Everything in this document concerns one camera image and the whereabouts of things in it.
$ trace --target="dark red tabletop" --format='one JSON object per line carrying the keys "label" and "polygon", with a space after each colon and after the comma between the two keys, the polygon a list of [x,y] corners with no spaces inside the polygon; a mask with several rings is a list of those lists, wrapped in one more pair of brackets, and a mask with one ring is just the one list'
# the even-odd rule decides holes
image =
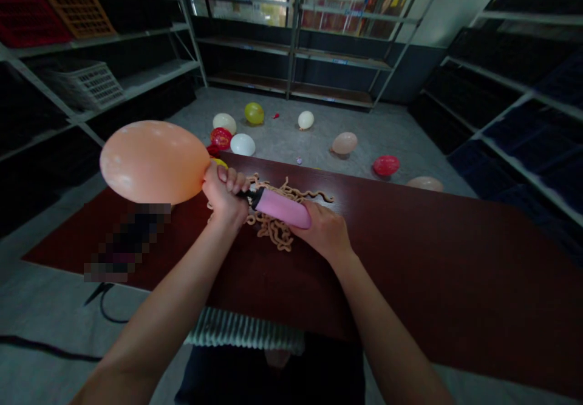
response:
{"label": "dark red tabletop", "polygon": [[[234,154],[222,158],[272,185],[287,175],[295,188],[334,196],[327,206],[346,218],[354,250],[431,361],[583,396],[583,271],[517,209]],[[24,259],[82,273],[128,208],[107,189]],[[210,213],[202,193],[176,206],[128,285],[152,290]],[[358,340],[327,262],[302,240],[287,253],[256,231],[242,228],[208,305]]]}

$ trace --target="pink balloon pump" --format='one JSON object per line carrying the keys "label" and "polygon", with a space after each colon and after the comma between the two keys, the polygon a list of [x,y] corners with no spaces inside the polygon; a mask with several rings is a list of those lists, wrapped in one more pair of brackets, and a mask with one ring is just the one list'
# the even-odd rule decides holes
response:
{"label": "pink balloon pump", "polygon": [[240,192],[238,196],[250,197],[253,209],[282,220],[290,226],[309,229],[312,225],[312,218],[304,205],[280,196],[263,186],[257,191]]}

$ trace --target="dark pants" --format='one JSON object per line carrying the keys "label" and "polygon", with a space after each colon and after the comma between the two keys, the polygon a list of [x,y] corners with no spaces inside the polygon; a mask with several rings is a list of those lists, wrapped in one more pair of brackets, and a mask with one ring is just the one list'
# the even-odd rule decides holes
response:
{"label": "dark pants", "polygon": [[362,348],[306,333],[304,354],[292,356],[277,374],[263,350],[195,346],[174,400],[180,405],[281,404],[302,398],[364,404]]}

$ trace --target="peach balloon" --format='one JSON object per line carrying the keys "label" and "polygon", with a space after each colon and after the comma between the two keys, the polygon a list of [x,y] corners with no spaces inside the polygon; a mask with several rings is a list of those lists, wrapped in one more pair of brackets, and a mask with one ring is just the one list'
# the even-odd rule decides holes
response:
{"label": "peach balloon", "polygon": [[332,143],[332,150],[338,154],[348,154],[356,148],[358,139],[352,132],[339,134]]}
{"label": "peach balloon", "polygon": [[427,189],[428,191],[443,191],[443,184],[435,179],[434,177],[429,176],[419,176],[414,179],[411,179],[407,182],[407,186],[411,186],[413,188],[420,188],[420,189]]}
{"label": "peach balloon", "polygon": [[99,160],[107,184],[136,203],[184,202],[202,189],[210,156],[192,133],[164,121],[138,121],[105,143]]}

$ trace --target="person's left hand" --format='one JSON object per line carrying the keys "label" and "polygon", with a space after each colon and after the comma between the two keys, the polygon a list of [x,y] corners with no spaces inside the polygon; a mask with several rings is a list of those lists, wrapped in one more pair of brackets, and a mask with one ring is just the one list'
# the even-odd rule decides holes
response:
{"label": "person's left hand", "polygon": [[249,202],[247,199],[236,197],[239,191],[248,191],[251,182],[245,175],[234,168],[225,169],[213,160],[206,169],[205,182],[202,191],[213,206],[215,216],[213,218],[224,219],[237,226],[243,225],[249,214]]}

